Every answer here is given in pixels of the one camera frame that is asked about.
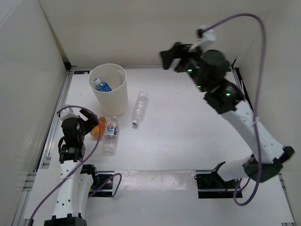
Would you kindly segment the clear crushed plastic bottle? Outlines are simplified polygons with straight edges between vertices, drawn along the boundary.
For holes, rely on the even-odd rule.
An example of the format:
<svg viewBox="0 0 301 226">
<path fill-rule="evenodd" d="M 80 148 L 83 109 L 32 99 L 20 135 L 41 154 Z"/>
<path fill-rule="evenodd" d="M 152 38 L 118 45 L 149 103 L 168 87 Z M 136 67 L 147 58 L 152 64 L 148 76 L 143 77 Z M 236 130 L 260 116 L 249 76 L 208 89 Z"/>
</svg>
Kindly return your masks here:
<svg viewBox="0 0 301 226">
<path fill-rule="evenodd" d="M 143 120 L 146 108 L 149 101 L 149 95 L 145 91 L 139 92 L 136 103 L 132 112 L 132 125 L 137 127 L 139 123 Z"/>
</svg>

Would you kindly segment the blue label plastic bottle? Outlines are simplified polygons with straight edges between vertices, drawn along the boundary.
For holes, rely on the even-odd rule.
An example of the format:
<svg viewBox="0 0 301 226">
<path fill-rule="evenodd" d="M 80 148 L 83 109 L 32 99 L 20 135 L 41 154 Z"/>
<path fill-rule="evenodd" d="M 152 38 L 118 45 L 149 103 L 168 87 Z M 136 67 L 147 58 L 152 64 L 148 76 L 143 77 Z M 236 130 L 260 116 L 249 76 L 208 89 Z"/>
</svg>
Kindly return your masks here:
<svg viewBox="0 0 301 226">
<path fill-rule="evenodd" d="M 95 89 L 99 92 L 111 92 L 112 91 L 109 84 L 104 81 L 101 81 L 99 78 L 94 78 L 93 83 L 94 83 Z"/>
</svg>

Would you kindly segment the orange juice bottle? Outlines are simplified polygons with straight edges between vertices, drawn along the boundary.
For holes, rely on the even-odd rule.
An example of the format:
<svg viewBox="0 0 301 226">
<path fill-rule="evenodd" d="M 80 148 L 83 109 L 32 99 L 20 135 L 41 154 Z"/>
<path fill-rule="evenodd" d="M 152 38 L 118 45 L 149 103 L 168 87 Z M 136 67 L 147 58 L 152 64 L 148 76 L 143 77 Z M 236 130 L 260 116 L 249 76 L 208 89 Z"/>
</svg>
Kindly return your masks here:
<svg viewBox="0 0 301 226">
<path fill-rule="evenodd" d="M 100 121 L 101 126 L 97 125 L 90 132 L 90 135 L 95 139 L 98 139 L 99 135 L 100 135 L 100 137 L 102 137 L 105 132 L 105 129 L 106 129 L 106 118 L 99 117 L 99 121 Z"/>
</svg>

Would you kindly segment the clear bottle white orange label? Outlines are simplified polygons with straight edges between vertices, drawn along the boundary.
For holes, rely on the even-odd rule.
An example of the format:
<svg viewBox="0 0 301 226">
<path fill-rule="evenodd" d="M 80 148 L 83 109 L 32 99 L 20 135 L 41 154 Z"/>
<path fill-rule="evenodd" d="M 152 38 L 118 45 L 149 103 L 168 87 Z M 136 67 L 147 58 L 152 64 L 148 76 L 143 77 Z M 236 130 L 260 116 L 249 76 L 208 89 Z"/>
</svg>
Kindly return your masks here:
<svg viewBox="0 0 301 226">
<path fill-rule="evenodd" d="M 119 125 L 117 116 L 111 116 L 106 123 L 103 135 L 102 152 L 104 155 L 114 155 L 119 134 Z"/>
</svg>

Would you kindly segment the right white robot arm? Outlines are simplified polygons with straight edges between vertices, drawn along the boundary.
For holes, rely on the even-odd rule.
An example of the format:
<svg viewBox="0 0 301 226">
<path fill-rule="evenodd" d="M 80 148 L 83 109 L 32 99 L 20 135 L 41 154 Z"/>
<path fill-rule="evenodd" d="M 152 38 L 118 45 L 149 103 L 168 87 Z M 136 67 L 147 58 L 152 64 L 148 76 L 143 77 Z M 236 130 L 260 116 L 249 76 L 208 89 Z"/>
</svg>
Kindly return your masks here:
<svg viewBox="0 0 301 226">
<path fill-rule="evenodd" d="M 174 71 L 187 73 L 192 78 L 205 94 L 207 104 L 233 126 L 252 151 L 252 155 L 244 159 L 219 163 L 205 181 L 222 188 L 234 179 L 250 178 L 262 183 L 276 176 L 294 149 L 280 144 L 259 121 L 254 121 L 254 109 L 240 89 L 225 78 L 230 63 L 222 52 L 203 51 L 201 47 L 190 50 L 190 47 L 190 44 L 176 42 L 169 50 L 161 51 L 163 69 L 168 70 L 172 62 L 179 59 Z"/>
</svg>

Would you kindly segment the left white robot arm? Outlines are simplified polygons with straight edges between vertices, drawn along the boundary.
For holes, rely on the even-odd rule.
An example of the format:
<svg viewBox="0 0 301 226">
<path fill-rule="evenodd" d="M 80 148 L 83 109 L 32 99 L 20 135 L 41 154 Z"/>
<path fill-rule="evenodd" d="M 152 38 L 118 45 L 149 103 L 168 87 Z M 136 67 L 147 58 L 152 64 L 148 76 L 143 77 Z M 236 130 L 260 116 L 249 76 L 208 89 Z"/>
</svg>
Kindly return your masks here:
<svg viewBox="0 0 301 226">
<path fill-rule="evenodd" d="M 60 185 L 55 208 L 46 226 L 85 226 L 84 209 L 90 188 L 99 183 L 99 176 L 93 164 L 84 164 L 85 135 L 98 125 L 97 117 L 86 109 L 80 109 L 86 117 L 82 119 L 65 108 L 59 113 L 63 137 L 58 143 L 60 162 Z"/>
</svg>

